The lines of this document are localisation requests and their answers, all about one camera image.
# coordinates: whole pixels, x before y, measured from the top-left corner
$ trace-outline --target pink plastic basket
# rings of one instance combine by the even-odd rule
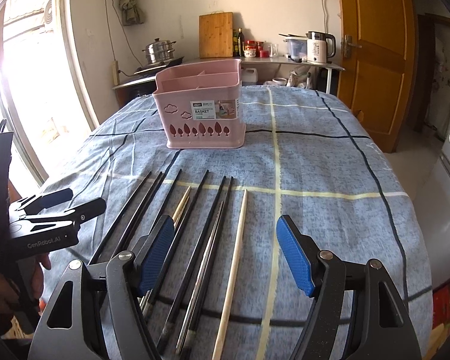
[[[240,119],[240,60],[169,67],[156,75],[155,103],[170,149],[235,149]]]

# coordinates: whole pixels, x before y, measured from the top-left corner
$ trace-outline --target wooden cutting board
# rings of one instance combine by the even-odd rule
[[[199,16],[200,58],[233,56],[233,13]]]

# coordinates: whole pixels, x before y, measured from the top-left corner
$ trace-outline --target white kettle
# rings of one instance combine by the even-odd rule
[[[337,45],[333,35],[311,31],[307,37],[307,59],[309,62],[326,64],[328,58],[336,54]],[[330,52],[328,52],[329,44],[327,43],[327,39],[331,40]]]

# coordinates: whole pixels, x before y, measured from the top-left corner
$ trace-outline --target metal bolt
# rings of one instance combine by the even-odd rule
[[[68,264],[68,268],[70,269],[79,269],[82,266],[82,262],[79,259],[74,259],[73,261],[70,261],[70,264]]]
[[[128,251],[128,250],[126,250],[126,251],[121,251],[121,252],[118,254],[118,258],[119,258],[120,260],[122,260],[122,261],[129,260],[129,259],[132,258],[132,252],[130,252],[130,251]]]
[[[382,265],[382,263],[379,260],[371,259],[370,260],[370,266],[372,268],[375,268],[375,269],[380,269],[380,268],[382,268],[383,265]]]
[[[320,257],[324,260],[331,260],[334,257],[334,254],[329,250],[322,250],[320,251]]]

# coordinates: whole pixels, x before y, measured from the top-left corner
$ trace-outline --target white refrigerator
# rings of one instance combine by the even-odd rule
[[[430,178],[413,202],[437,288],[450,279],[450,129]]]

